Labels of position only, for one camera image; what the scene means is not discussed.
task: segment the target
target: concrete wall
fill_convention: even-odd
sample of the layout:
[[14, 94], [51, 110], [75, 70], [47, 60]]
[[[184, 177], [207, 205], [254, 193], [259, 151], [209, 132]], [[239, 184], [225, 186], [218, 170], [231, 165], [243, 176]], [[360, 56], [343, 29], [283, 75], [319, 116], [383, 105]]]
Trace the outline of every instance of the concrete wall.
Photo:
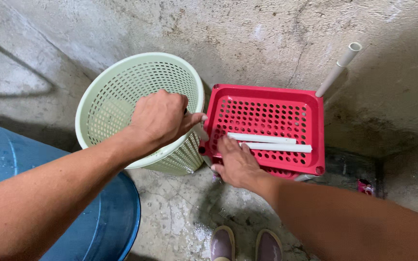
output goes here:
[[91, 81], [17, 11], [0, 1], [0, 126], [64, 150]]
[[127, 56], [165, 51], [207, 86], [315, 90], [359, 41], [364, 50], [326, 94], [326, 143], [375, 157], [418, 144], [418, 0], [7, 3], [90, 79]]
[[418, 212], [418, 146], [388, 157], [384, 170], [387, 198]]

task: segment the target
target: hand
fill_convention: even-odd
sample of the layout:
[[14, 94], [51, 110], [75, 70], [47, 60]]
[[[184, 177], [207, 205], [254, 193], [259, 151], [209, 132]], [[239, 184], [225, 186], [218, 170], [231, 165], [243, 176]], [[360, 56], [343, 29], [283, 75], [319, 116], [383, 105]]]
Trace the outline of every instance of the hand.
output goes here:
[[185, 95], [161, 89], [138, 100], [129, 127], [143, 133], [144, 139], [158, 149], [176, 141], [194, 125], [207, 119], [202, 112], [184, 115], [187, 105]]
[[217, 171], [222, 180], [236, 188], [252, 191], [251, 186], [259, 176], [269, 175], [259, 167], [256, 159], [251, 155], [249, 147], [227, 136], [219, 139], [217, 148], [222, 154], [224, 165], [213, 164], [211, 169]]

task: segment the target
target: basket rim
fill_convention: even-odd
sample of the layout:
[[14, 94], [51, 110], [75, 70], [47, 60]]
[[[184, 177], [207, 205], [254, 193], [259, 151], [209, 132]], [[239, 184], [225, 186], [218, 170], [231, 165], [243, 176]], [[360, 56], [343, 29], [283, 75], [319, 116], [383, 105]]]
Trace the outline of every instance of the basket rim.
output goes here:
[[[77, 112], [75, 114], [75, 134], [77, 136], [78, 143], [80, 144], [82, 149], [88, 148], [88, 145], [86, 144], [86, 142], [85, 142], [85, 140], [82, 136], [81, 126], [80, 126], [80, 114], [81, 114], [82, 108], [85, 104], [86, 98], [89, 96], [90, 92], [96, 86], [98, 81], [102, 77], [107, 75], [110, 71], [112, 71], [114, 68], [116, 68], [116, 67], [120, 66], [121, 64], [126, 63], [130, 60], [141, 58], [143, 56], [167, 57], [167, 58], [175, 59], [175, 60], [179, 61], [180, 63], [182, 63], [184, 66], [186, 66], [188, 68], [188, 70], [190, 71], [190, 73], [194, 76], [194, 79], [196, 81], [196, 88], [198, 90], [198, 102], [197, 102], [197, 105], [196, 105], [195, 112], [202, 112], [202, 108], [204, 106], [204, 88], [202, 86], [202, 81], [201, 81], [201, 78], [199, 77], [199, 74], [196, 72], [196, 70], [193, 68], [193, 66], [191, 66], [191, 64], [189, 64], [187, 61], [183, 60], [182, 58], [180, 58], [176, 55], [165, 53], [165, 52], [144, 52], [144, 53], [136, 54], [136, 55], [127, 57], [125, 59], [122, 59], [119, 62], [114, 63], [112, 66], [110, 66], [106, 70], [104, 70], [100, 75], [98, 75], [96, 77], [96, 79], [90, 84], [90, 86], [88, 86], [85, 93], [83, 94], [83, 96], [80, 100], [80, 103], [78, 104]], [[171, 143], [171, 144], [169, 144], [165, 147], [160, 148], [157, 151], [157, 153], [155, 153], [153, 155], [149, 155], [147, 157], [144, 157], [142, 159], [139, 159], [139, 160], [131, 163], [125, 169], [142, 168], [142, 167], [145, 167], [147, 165], [154, 164], [154, 163], [160, 161], [161, 159], [167, 157], [168, 155], [170, 155], [171, 153], [176, 151], [185, 142], [185, 140], [189, 137], [189, 133], [191, 131], [192, 130], [190, 130], [188, 133], [185, 133], [183, 136], [181, 136], [178, 140], [174, 141], [173, 143]]]

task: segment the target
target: concrete floor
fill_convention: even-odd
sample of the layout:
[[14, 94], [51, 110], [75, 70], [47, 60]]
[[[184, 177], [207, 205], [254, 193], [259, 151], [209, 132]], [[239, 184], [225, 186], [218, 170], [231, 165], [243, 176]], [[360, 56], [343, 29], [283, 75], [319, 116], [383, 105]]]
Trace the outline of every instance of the concrete floor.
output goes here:
[[[326, 175], [315, 183], [355, 190], [356, 178], [374, 182], [374, 163], [366, 157], [327, 156]], [[128, 170], [140, 194], [142, 217], [127, 260], [210, 260], [212, 231], [227, 225], [235, 233], [236, 260], [253, 260], [257, 233], [274, 231], [283, 244], [283, 260], [312, 259], [258, 195], [219, 181], [203, 165], [195, 173], [173, 176], [147, 169]]]

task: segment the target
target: blue plastic barrel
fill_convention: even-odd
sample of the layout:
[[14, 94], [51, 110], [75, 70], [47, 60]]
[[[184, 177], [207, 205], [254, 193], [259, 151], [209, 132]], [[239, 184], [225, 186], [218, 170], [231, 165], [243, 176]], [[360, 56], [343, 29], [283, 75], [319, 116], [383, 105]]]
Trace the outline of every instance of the blue plastic barrel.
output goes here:
[[[0, 127], [0, 181], [69, 154]], [[123, 260], [140, 222], [133, 182], [119, 173], [41, 260]]]

